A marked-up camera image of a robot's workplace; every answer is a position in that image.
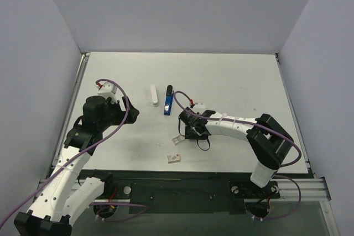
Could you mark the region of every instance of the blue and black object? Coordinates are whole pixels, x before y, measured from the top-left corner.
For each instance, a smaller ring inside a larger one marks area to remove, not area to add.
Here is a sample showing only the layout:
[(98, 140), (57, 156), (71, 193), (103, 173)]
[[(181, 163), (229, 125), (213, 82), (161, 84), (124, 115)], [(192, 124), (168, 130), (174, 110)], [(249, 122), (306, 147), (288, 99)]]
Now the blue and black object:
[(173, 87), (172, 85), (168, 85), (166, 90), (164, 116), (170, 115), (172, 109), (172, 101), (173, 101)]

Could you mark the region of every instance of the white board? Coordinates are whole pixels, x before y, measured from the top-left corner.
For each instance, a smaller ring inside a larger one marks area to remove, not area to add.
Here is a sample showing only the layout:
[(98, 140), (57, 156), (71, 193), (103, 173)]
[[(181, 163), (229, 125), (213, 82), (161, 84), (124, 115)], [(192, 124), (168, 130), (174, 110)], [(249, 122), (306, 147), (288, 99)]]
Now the white board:
[[(69, 128), (82, 115), (85, 99), (97, 94), (99, 78), (116, 81), (140, 111), (134, 124), (100, 144), (84, 169), (138, 171), (252, 172), (257, 158), (241, 140), (211, 136), (211, 149), (202, 151), (195, 141), (175, 146), (178, 114), (174, 102), (171, 115), (164, 116), (167, 85), (187, 93), (207, 109), (229, 116), (259, 117), (271, 114), (300, 146), (285, 89), (274, 55), (91, 53), (77, 95)], [(153, 107), (150, 85), (156, 85), (159, 106)], [(179, 97), (187, 106), (187, 100)], [(108, 129), (104, 136), (113, 131)], [(180, 154), (181, 161), (168, 164), (167, 156)], [(285, 162), (297, 156), (291, 149)], [(307, 173), (302, 158), (279, 172)]]

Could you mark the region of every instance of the white wall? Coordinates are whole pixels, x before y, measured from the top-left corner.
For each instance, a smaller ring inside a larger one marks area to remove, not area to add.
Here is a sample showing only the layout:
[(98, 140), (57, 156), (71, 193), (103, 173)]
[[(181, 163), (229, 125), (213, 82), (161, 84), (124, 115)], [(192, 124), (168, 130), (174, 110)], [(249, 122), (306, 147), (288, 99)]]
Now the white wall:
[(354, 0), (309, 0), (280, 67), (341, 235), (354, 231)]
[(80, 57), (53, 0), (0, 0), (0, 219), (49, 168)]
[(280, 51), (308, 0), (54, 0), (81, 51)]

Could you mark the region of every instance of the black strap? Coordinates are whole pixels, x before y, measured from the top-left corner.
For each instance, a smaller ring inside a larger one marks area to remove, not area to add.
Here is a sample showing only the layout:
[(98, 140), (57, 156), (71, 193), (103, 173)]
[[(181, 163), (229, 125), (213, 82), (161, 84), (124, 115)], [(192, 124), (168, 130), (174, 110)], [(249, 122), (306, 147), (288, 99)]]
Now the black strap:
[(202, 149), (202, 148), (200, 147), (200, 145), (199, 145), (199, 139), (197, 139), (197, 145), (198, 145), (198, 147), (199, 147), (202, 151), (208, 151), (208, 150), (210, 149), (210, 141), (209, 141), (209, 138), (208, 138), (208, 137), (206, 138), (206, 141), (208, 142), (209, 147), (208, 147), (207, 149)]
[(178, 118), (178, 133), (182, 136), (185, 137), (184, 135), (181, 134), (181, 119)]

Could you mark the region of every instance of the purple hose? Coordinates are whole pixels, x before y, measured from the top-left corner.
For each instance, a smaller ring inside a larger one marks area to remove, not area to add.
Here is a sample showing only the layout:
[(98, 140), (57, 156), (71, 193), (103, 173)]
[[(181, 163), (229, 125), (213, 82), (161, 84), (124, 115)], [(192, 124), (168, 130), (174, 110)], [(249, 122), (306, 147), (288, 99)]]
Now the purple hose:
[(300, 186), (298, 185), (297, 182), (295, 182), (293, 179), (291, 179), (291, 178), (289, 178), (287, 176), (283, 176), (283, 175), (274, 175), (274, 177), (275, 178), (280, 178), (280, 179), (288, 179), (289, 181), (293, 182), (296, 185), (296, 187), (298, 188), (299, 200), (296, 203), (295, 207), (292, 210), (290, 210), (288, 213), (285, 213), (283, 215), (279, 215), (279, 216), (276, 216), (276, 217), (269, 217), (269, 218), (265, 217), (265, 218), (262, 218), (263, 221), (273, 221), (275, 219), (285, 218), (285, 217), (293, 214), (299, 208), (300, 203), (301, 203), (301, 190), (300, 190)]
[[(175, 92), (174, 92), (174, 96), (173, 96), (175, 102), (177, 103), (177, 105), (178, 105), (179, 107), (181, 107), (185, 112), (189, 113), (191, 116), (198, 117), (198, 118), (204, 119), (204, 120), (213, 120), (213, 121), (219, 121), (219, 120), (220, 120), (219, 118), (204, 117), (204, 116), (200, 116), (200, 115), (198, 115), (198, 114), (196, 114), (196, 113), (193, 113), (193, 112), (191, 112), (191, 111), (188, 111), (188, 110), (187, 110), (186, 108), (184, 108), (183, 105), (180, 104), (179, 101), (177, 100), (176, 94), (178, 94), (178, 93), (184, 95), (189, 101), (191, 101), (191, 98), (190, 98), (186, 93), (184, 93), (183, 91), (175, 91)], [(228, 122), (234, 122), (234, 120), (229, 119), (229, 118), (223, 118), (222, 120), (223, 120), (223, 121), (228, 121)], [(274, 130), (272, 130), (272, 129), (268, 128), (268, 127), (265, 127), (265, 126), (263, 126), (263, 125), (261, 125), (261, 124), (252, 123), (252, 122), (249, 122), (249, 121), (235, 120), (235, 123), (253, 125), (253, 126), (255, 126), (255, 127), (264, 129), (264, 130), (266, 130), (266, 131), (272, 133), (273, 135), (276, 135), (276, 136), (278, 136), (278, 137), (284, 139), (285, 141), (289, 142), (289, 143), (297, 150), (297, 152), (298, 152), (298, 157), (297, 157), (295, 160), (293, 160), (293, 161), (291, 161), (291, 162), (289, 162), (289, 163), (285, 163), (285, 164), (281, 165), (280, 167), (290, 166), (290, 165), (292, 165), (292, 164), (297, 163), (297, 162), (301, 159), (301, 150), (300, 150), (300, 148), (299, 148), (291, 139), (287, 138), (285, 135), (282, 135), (282, 134), (278, 133), (277, 131), (274, 131)]]
[[(88, 148), (84, 149), (83, 151), (81, 151), (80, 153), (76, 154), (74, 157), (72, 157), (68, 162), (66, 162), (64, 164), (63, 167), (67, 167), (69, 164), (71, 164), (74, 160), (76, 160), (79, 156), (81, 156), (82, 154), (88, 152), (89, 150), (97, 147), (98, 145), (100, 145), (102, 142), (106, 141), (108, 138), (110, 138), (111, 136), (113, 136), (114, 134), (117, 133), (118, 130), (120, 130), (120, 128), (122, 127), (122, 125), (124, 125), (125, 121), (127, 120), (128, 117), (128, 112), (129, 112), (129, 102), (128, 102), (128, 98), (127, 95), (125, 93), (125, 91), (122, 89), (122, 87), (118, 84), (116, 84), (114, 81), (112, 80), (108, 80), (105, 78), (102, 78), (100, 80), (96, 81), (96, 84), (98, 84), (100, 81), (107, 81), (115, 86), (117, 86), (117, 88), (119, 88), (119, 90), (122, 92), (122, 94), (125, 96), (125, 100), (126, 100), (126, 113), (123, 117), (122, 122), (119, 124), (119, 126), (108, 136), (106, 136), (105, 138), (101, 139), (100, 141), (98, 141), (97, 143), (95, 143), (94, 145), (89, 146)], [(28, 201), (30, 201), (33, 197), (35, 197), (35, 195), (37, 193), (39, 193), (43, 188), (45, 188), (54, 178), (56, 178), (59, 173), (61, 173), (63, 171), (63, 167), (59, 168), (55, 173), (53, 173), (45, 182), (44, 184), (42, 184), (36, 191), (34, 191), (33, 193), (31, 193), (25, 200), (23, 200), (18, 206), (16, 206), (5, 218), (3, 221), (1, 221), (0, 223), (0, 230), (2, 229), (2, 227), (4, 226), (4, 224), (6, 223), (6, 221), (13, 215), (15, 214), (16, 211), (18, 211), (24, 204), (26, 204)]]
[(140, 216), (141, 214), (145, 213), (149, 207), (144, 205), (144, 204), (130, 204), (130, 203), (115, 203), (115, 202), (94, 202), (91, 203), (90, 206), (127, 206), (127, 207), (143, 207), (145, 209), (141, 210), (140, 212), (126, 217), (126, 218), (121, 218), (121, 219), (104, 219), (104, 221), (108, 221), (108, 222), (119, 222), (119, 221), (128, 221), (130, 219), (136, 218), (138, 216)]

